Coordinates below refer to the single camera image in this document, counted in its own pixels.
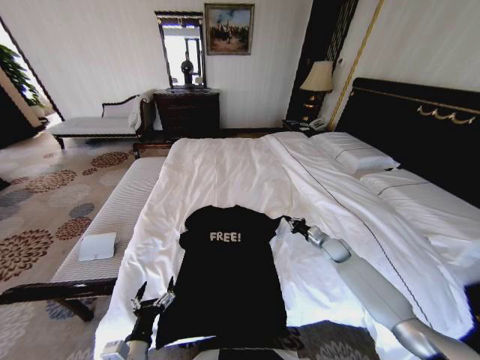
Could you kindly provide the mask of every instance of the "wooden armrest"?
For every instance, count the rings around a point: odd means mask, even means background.
[[[116,277],[61,283],[28,283],[5,290],[0,305],[42,300],[79,299],[112,295]]]
[[[137,96],[139,96],[139,95],[137,94],[137,95],[130,96],[129,98],[127,98],[123,101],[119,101],[118,103],[102,103],[102,118],[104,117],[104,114],[105,114],[105,107],[114,107],[114,106],[118,106],[118,105],[123,105],[123,104],[127,103],[128,101],[136,98]]]

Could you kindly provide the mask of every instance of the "painting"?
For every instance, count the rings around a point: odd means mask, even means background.
[[[205,4],[207,55],[250,55],[254,4]]]

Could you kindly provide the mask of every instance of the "table lamp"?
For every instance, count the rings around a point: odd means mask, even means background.
[[[309,92],[328,93],[333,89],[332,86],[332,61],[315,61],[312,69],[307,76],[307,79],[301,84],[300,89]],[[317,117],[320,111],[320,97],[318,94],[313,94],[308,98],[309,103],[304,103],[306,113],[310,115],[303,116],[302,121],[309,122],[310,117]]]

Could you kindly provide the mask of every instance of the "nightstand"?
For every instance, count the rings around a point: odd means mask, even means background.
[[[300,125],[299,121],[290,121],[282,120],[283,129],[287,131],[297,131],[299,133],[305,134],[307,137],[312,137],[313,135],[325,133],[326,130],[314,130],[311,127]]]

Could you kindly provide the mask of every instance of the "white cushion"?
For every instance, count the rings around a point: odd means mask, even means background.
[[[123,253],[132,239],[139,213],[157,183],[165,159],[146,157],[135,160],[83,234],[116,232],[113,258],[80,262],[78,258],[82,242],[78,241],[51,282],[116,278],[119,275]]]
[[[126,103],[105,105],[103,107],[104,118],[127,118],[138,107],[138,95]]]
[[[127,118],[71,118],[50,127],[52,135],[132,134]]]
[[[391,169],[400,165],[388,155],[349,133],[321,133],[312,136],[310,141],[341,163],[350,175]]]
[[[480,209],[404,169],[360,181],[423,233],[464,284],[480,281]]]

